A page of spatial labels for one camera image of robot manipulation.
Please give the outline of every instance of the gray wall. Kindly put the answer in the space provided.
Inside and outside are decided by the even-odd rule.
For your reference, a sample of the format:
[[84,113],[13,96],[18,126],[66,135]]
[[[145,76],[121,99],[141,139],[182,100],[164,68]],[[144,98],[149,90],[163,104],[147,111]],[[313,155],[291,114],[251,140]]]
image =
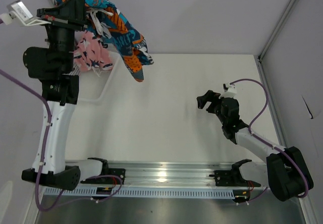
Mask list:
[[111,0],[150,53],[259,54],[289,0]]
[[263,63],[288,142],[301,149],[314,179],[309,194],[319,223],[323,221],[322,25],[323,0],[300,0]]
[[[0,0],[0,13],[15,0]],[[22,0],[35,14],[47,7],[47,0]],[[29,79],[22,63],[24,50],[30,46],[45,46],[45,29],[39,26],[0,25],[0,68],[40,92],[40,83]],[[13,181],[13,195],[5,224],[21,223],[24,219],[33,185],[21,180],[21,171],[31,166],[39,143],[42,104],[31,94],[0,76],[0,191],[7,181]]]

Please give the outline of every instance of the pink floral cloth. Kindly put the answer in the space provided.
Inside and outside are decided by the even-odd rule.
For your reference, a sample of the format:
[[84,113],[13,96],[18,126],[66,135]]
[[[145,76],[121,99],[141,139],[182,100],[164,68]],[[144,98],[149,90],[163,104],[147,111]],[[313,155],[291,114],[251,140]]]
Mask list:
[[89,31],[84,32],[82,39],[77,44],[74,51],[74,62],[81,72],[89,71],[92,68],[104,71],[113,68],[107,45],[104,45],[100,38]]

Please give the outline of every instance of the white table surface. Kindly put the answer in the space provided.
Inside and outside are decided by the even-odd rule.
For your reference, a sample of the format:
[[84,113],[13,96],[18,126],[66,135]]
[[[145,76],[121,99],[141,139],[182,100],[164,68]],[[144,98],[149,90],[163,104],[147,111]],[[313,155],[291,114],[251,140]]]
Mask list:
[[[222,133],[217,117],[197,108],[196,97],[240,78],[259,80],[252,55],[153,54],[136,82],[123,62],[113,70],[99,104],[79,102],[72,116],[66,159],[100,157],[110,161],[260,161]],[[238,83],[240,116],[249,123],[261,110],[260,86]],[[93,85],[82,91],[93,89]],[[269,110],[255,122],[258,134],[278,142]]]

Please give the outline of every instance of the clothing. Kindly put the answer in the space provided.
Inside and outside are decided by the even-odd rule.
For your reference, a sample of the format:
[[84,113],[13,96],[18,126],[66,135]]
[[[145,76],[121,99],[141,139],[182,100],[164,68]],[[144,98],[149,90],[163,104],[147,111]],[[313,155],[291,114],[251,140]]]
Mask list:
[[92,32],[86,31],[74,51],[74,62],[81,72],[91,69],[111,70],[113,62],[106,46]]
[[[60,5],[65,0],[56,1]],[[143,81],[142,65],[153,64],[144,37],[109,0],[85,0],[85,7],[90,21],[87,30],[104,44],[112,43],[135,80]]]

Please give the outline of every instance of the white basket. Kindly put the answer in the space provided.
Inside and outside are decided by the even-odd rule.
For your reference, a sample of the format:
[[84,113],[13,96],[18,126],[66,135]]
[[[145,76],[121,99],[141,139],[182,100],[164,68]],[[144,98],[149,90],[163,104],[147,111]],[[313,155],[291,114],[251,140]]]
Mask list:
[[110,58],[115,61],[114,67],[111,71],[102,71],[100,76],[98,76],[92,70],[80,74],[79,102],[99,103],[102,100],[109,82],[113,78],[116,71],[115,68],[117,64],[123,62],[119,53],[109,53]]

